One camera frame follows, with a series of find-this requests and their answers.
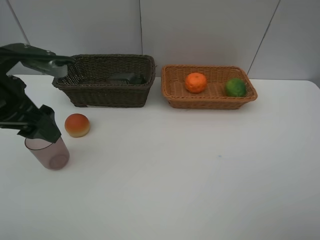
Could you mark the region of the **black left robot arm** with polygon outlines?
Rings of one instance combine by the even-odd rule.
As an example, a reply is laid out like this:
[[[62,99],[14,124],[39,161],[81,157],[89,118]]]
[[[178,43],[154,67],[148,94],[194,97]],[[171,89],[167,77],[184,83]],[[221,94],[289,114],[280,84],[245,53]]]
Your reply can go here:
[[[63,78],[68,65],[74,60],[49,50],[12,43],[0,48],[0,127],[17,130],[27,139],[42,139],[56,143],[61,132],[55,122],[54,110],[42,105],[37,107],[26,95],[26,84],[8,72],[18,63],[37,72]]]

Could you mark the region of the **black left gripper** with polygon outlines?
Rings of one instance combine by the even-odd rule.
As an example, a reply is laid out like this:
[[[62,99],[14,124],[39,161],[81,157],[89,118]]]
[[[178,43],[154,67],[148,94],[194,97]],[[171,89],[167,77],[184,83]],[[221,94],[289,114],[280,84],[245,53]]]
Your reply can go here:
[[[16,76],[0,77],[0,127],[18,130],[25,138],[56,143],[62,134],[55,112],[44,104],[38,108],[26,95],[25,88],[26,84]]]

